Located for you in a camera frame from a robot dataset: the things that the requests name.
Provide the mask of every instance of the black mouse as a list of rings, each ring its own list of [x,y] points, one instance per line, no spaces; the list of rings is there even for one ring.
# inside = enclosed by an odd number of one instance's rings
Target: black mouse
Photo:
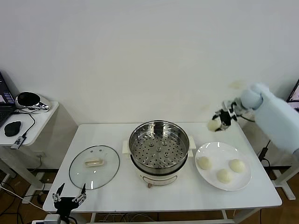
[[[19,133],[20,126],[21,126],[21,122],[20,121],[15,121],[15,122],[9,123],[9,124],[5,125],[4,134],[7,137],[14,136],[17,133]]]

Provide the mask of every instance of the laptop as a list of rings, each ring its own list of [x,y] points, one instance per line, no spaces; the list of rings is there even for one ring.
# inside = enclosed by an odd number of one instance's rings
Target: laptop
[[[0,72],[0,126],[5,123],[15,109],[14,98]]]

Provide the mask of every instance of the stainless steel steamer basket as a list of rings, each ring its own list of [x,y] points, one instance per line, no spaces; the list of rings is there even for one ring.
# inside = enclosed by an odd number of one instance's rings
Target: stainless steel steamer basket
[[[168,175],[185,163],[189,139],[176,124],[154,120],[138,126],[130,136],[133,163],[145,173]]]

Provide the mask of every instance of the lid handle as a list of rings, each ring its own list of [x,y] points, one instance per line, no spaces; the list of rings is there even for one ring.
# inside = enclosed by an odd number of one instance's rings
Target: lid handle
[[[102,166],[103,164],[104,164],[104,160],[98,157],[91,157],[85,160],[85,165],[87,167]]]

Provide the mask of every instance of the round plate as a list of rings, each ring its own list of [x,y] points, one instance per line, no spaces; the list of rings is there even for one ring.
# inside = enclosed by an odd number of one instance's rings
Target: round plate
[[[86,161],[99,160],[98,165],[87,165]],[[117,152],[108,146],[92,146],[79,153],[69,170],[71,182],[78,188],[93,190],[109,183],[120,167]]]
[[[202,156],[209,157],[212,161],[212,169],[200,168],[198,159]],[[244,172],[236,173],[229,167],[228,163],[233,159],[239,159],[245,163]],[[209,142],[201,146],[196,152],[195,164],[198,172],[209,184],[222,190],[240,190],[245,188],[251,180],[251,169],[246,157],[236,148],[222,142]],[[230,183],[225,184],[217,180],[216,173],[223,168],[227,169],[233,176]]]

